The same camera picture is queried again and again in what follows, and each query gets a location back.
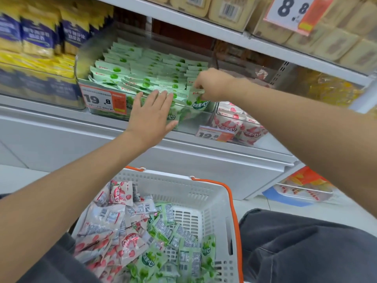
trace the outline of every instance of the price label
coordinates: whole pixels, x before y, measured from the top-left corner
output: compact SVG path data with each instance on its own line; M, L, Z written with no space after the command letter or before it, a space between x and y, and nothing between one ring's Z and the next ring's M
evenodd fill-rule
M80 84L86 106L127 114L125 94Z
M308 36L333 0L273 0L263 20Z
M195 136L220 142L227 142L232 140L234 132L201 125Z

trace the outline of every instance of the shopping basket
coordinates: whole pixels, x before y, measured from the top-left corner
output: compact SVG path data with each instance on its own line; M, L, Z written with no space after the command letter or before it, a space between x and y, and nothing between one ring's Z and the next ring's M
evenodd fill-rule
M230 188L220 182L197 179L127 166L116 181L132 181L141 195L173 204L174 218L201 240L216 235L215 268L219 282L243 282L241 237ZM81 214L72 236L82 228L87 209ZM176 261L177 252L167 247L169 260Z

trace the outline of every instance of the white floor tile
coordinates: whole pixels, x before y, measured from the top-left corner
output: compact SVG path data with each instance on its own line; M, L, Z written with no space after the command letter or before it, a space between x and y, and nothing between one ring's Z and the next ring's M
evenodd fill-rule
M238 221L243 217L243 215L251 209L268 209L268 201L264 196L257 196L251 200L233 200L234 209L236 210Z
M47 174L42 171L0 165L0 194L15 192Z
M377 236L377 219L356 203L345 206L317 203L303 208L282 204L272 200L269 200L268 203L270 204L272 211L341 223L360 228Z

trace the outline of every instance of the jeans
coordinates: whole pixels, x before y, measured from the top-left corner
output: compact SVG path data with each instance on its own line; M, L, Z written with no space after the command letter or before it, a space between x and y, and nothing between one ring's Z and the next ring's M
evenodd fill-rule
M377 282L377 238L360 229L262 209L239 227L245 281Z

